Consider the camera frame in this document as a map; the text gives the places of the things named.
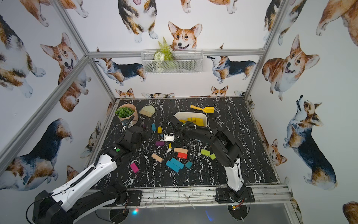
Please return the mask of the white plastic bin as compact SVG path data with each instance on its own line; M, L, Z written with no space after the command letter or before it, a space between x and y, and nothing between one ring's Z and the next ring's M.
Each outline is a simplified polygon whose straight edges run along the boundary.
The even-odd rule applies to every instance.
M188 121L196 124L197 126L207 127L208 119L203 113L192 113L192 112L178 112L174 115L182 123Z

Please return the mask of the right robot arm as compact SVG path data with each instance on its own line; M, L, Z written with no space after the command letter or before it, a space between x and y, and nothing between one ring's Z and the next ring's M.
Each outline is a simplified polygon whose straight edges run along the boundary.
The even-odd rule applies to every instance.
M195 139L211 147L217 161L225 168L229 188L228 194L231 198L238 197L244 186L244 180L240 167L241 148L234 135L226 127L211 129L198 126L190 121L183 123L176 117L170 120L163 119L163 121L166 123L165 127L171 129L169 135L175 141Z

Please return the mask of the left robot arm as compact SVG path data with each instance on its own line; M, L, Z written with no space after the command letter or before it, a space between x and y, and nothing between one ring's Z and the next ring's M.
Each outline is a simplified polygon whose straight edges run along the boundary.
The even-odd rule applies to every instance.
M75 178L51 192L42 191L34 202L30 224L74 224L84 216L106 205L127 205L130 193L120 183L114 183L93 194L86 192L98 181L121 165L127 165L138 145L145 139L140 126L125 126L124 134L111 146L102 149L93 164Z

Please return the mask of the natural wood block upper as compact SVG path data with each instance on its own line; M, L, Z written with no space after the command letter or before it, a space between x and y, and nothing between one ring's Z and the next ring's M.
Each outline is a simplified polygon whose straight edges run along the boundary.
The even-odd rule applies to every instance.
M187 150L187 149L184 149L184 148L175 147L175 148L174 148L174 152L182 153L182 154L187 154L187 153L188 153L188 150Z

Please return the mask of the natural wood block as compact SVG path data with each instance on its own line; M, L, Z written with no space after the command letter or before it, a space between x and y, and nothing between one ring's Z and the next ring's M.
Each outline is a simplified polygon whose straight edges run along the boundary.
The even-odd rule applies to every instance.
M158 161L159 163L162 163L162 161L163 161L163 159L155 153L152 154L152 158L154 160Z
M174 148L174 152L182 153L182 154L187 154L187 153L188 153L188 150L187 150L187 149L184 149L184 148L175 147L175 148Z

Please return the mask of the red block in pile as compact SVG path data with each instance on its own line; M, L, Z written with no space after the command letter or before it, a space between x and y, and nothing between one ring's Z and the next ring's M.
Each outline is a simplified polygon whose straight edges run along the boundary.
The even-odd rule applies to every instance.
M185 153L178 153L178 158L187 159L187 154L185 154Z

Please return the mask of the green block left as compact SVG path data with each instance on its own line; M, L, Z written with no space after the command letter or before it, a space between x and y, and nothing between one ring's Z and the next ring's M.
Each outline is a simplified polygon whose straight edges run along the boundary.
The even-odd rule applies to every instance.
M208 151L208 150L202 149L202 150L200 151L200 154L201 154L201 155L205 155L205 156L210 156L210 155L211 155L211 152Z

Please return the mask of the green block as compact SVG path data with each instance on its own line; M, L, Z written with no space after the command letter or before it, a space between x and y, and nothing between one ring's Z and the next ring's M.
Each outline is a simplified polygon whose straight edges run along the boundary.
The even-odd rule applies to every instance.
M210 156L210 155L211 155L211 152L208 151L208 150L202 149L202 150L200 151L200 154L201 154L201 155L205 155L205 156Z
M216 155L215 155L215 154L211 154L209 157L211 158L211 160L215 160L215 159L216 159Z

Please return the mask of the teal long block rear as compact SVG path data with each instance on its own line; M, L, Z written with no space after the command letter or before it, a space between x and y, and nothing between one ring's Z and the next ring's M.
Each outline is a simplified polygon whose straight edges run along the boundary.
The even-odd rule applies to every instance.
M171 159L171 162L172 162L175 166L179 167L180 169L183 169L184 166L185 166L183 163L179 162L179 161L176 160L175 158L172 158L172 159Z

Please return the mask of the teal long block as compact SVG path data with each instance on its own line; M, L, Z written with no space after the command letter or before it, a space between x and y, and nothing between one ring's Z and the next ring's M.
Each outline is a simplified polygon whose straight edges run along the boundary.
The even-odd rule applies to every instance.
M179 167L180 169L183 169L184 166L185 166L183 163L179 162L179 161L176 160L175 158L172 158L172 159L171 159L171 162L172 162L175 166Z
M167 161L166 166L169 167L170 169L172 169L173 171L177 172L177 173L180 171L180 167L178 167L177 165L175 165L171 161Z

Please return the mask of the yellow toy shovel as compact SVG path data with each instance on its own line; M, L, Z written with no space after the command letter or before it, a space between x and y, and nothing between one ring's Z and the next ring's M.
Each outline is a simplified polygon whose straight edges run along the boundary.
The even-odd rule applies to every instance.
M214 111L215 111L215 108L213 106L207 106L204 108L200 108L200 107L197 107L194 105L190 105L190 108L195 109L195 110L200 110L204 113L214 113Z

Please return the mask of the natural wood block lower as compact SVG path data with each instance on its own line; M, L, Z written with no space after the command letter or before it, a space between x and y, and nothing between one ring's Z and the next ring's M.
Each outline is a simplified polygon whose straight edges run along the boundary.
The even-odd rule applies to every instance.
M152 154L152 158L154 160L158 161L159 163L162 163L162 161L163 161L163 159L155 153Z

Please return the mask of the artificial fern and flower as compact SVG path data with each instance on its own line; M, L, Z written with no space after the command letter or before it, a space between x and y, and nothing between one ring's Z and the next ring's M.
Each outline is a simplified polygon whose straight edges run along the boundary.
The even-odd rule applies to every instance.
M158 41L159 48L154 54L154 61L156 64L156 72L163 73L174 68L174 57L172 48L163 37L163 41Z

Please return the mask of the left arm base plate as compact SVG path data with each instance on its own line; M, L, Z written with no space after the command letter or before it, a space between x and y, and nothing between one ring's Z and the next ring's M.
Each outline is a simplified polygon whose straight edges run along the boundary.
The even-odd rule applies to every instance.
M129 190L121 192L116 198L115 202L106 205L105 207L128 207L139 206L142 198L143 191L141 190Z

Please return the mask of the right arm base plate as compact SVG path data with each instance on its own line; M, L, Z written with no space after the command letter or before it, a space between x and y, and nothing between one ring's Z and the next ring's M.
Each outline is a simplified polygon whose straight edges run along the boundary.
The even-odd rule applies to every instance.
M215 201L217 203L253 203L255 202L252 188L243 186L240 190L234 191L229 187L216 188Z

